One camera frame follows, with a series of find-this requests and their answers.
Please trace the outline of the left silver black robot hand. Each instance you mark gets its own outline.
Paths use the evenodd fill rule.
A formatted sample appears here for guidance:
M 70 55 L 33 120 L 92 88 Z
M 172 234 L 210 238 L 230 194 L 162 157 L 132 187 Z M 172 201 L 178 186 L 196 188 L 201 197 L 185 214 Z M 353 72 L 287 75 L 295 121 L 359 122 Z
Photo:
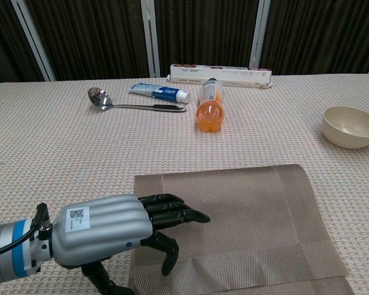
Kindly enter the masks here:
M 139 246 L 165 253 L 161 267 L 166 276 L 175 266 L 179 246 L 161 232 L 185 222 L 210 218 L 172 194 L 137 197 L 113 195 L 65 206 L 54 220 L 52 257 L 67 269 L 81 268 L 101 295 L 135 295 L 116 285 L 102 265 L 104 260 Z

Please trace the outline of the brown woven placemat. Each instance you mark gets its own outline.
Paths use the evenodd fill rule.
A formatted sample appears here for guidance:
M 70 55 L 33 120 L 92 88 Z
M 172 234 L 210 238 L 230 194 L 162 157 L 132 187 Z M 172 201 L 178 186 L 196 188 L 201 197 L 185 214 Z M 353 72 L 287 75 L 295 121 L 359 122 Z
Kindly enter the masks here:
M 210 217 L 165 230 L 180 247 L 168 276 L 163 253 L 134 251 L 137 295 L 354 295 L 299 165 L 138 175 L 134 191 L 176 195 Z

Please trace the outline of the light brown bowl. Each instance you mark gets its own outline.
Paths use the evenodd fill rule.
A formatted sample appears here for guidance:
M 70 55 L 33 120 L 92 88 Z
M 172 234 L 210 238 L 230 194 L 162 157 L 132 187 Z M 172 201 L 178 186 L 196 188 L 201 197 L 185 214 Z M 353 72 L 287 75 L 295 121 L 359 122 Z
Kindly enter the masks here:
M 359 149 L 369 146 L 369 112 L 350 106 L 333 106 L 324 111 L 322 132 L 336 146 Z

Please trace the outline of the beige woven tablecloth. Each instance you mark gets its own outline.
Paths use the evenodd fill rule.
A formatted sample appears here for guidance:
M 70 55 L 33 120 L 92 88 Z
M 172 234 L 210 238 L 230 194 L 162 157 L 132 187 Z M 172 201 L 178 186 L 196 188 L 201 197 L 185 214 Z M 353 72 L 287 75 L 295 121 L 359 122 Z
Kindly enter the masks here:
M 183 114 L 100 112 L 88 89 L 115 103 L 133 79 L 0 84 L 0 224 L 55 216 L 68 204 L 133 190 L 136 175 L 301 165 L 355 295 L 369 295 L 369 147 L 341 149 L 323 135 L 332 106 L 369 112 L 369 74 L 275 76 L 269 89 L 227 87 L 217 133 L 201 132 L 196 99 Z

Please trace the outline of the blue white toothpaste tube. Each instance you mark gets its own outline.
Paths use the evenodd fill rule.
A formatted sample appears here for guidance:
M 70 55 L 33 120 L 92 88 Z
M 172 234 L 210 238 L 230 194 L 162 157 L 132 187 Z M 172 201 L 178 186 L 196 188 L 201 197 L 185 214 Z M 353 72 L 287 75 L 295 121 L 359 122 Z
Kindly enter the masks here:
M 187 104 L 191 100 L 191 94 L 189 92 L 178 88 L 154 84 L 137 83 L 131 86 L 129 92 L 175 103 Z

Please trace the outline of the orange drink bottle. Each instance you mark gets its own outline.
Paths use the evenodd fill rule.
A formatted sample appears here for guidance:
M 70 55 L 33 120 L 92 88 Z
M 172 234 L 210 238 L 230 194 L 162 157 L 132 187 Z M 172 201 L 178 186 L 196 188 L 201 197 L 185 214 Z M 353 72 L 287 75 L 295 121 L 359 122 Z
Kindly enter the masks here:
M 212 78 L 204 82 L 199 91 L 196 121 L 201 130 L 217 132 L 224 121 L 224 91 L 220 81 Z

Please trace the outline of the dark pleated screen panel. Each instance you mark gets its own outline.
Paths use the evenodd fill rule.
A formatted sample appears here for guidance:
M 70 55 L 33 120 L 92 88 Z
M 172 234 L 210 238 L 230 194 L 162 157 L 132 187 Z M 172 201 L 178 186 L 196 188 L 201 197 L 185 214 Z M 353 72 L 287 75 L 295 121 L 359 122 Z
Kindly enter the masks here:
M 43 80 L 11 0 L 0 0 L 0 83 Z
M 154 0 L 161 76 L 172 64 L 250 61 L 259 0 Z
M 25 0 L 58 81 L 149 77 L 140 0 Z
M 271 0 L 260 66 L 274 75 L 369 72 L 369 0 Z

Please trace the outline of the long white cardboard box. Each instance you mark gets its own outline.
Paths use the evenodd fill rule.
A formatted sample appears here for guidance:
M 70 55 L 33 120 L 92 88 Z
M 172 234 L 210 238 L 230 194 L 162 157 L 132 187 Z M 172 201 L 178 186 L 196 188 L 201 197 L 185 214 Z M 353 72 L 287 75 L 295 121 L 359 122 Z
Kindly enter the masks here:
M 169 82 L 203 84 L 216 79 L 225 86 L 268 89 L 271 87 L 272 71 L 269 69 L 250 69 L 233 66 L 206 66 L 172 64 L 167 75 Z

